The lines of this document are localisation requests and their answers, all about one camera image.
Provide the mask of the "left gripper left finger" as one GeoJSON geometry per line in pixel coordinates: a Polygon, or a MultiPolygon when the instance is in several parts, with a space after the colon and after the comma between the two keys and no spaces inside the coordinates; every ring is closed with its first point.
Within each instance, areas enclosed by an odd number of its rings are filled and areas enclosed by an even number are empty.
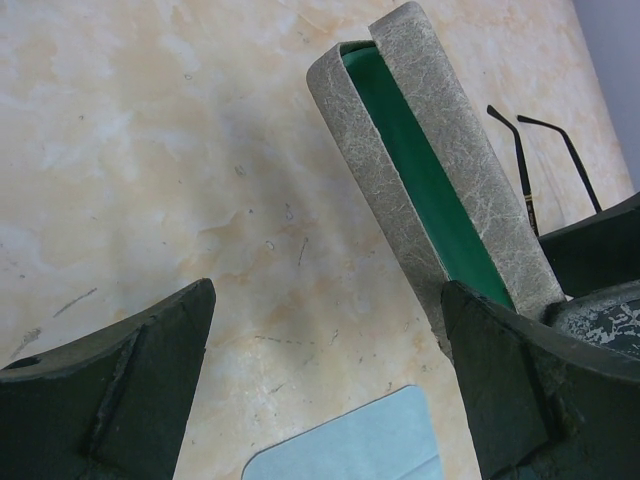
{"type": "Polygon", "coordinates": [[[2,478],[172,478],[214,307],[203,278],[2,368],[2,478]]]}

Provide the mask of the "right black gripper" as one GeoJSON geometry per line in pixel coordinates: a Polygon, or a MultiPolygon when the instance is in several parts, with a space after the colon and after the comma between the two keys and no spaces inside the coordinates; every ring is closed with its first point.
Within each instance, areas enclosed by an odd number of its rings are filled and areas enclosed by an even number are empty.
{"type": "Polygon", "coordinates": [[[543,322],[586,343],[639,357],[639,196],[545,234],[539,243],[569,299],[543,322]]]}

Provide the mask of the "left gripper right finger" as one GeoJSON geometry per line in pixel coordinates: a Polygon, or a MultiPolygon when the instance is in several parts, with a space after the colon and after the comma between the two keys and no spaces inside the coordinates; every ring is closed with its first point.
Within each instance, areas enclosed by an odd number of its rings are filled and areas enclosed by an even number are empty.
{"type": "Polygon", "coordinates": [[[638,478],[638,359],[458,281],[441,306],[482,478],[638,478]]]}

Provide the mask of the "grey glasses case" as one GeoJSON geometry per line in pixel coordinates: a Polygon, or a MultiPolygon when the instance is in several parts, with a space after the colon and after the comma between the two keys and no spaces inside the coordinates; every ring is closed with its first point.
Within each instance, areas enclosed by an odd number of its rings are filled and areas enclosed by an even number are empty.
{"type": "Polygon", "coordinates": [[[369,31],[306,81],[440,347],[451,280],[542,319],[564,293],[422,7],[369,31]]]}

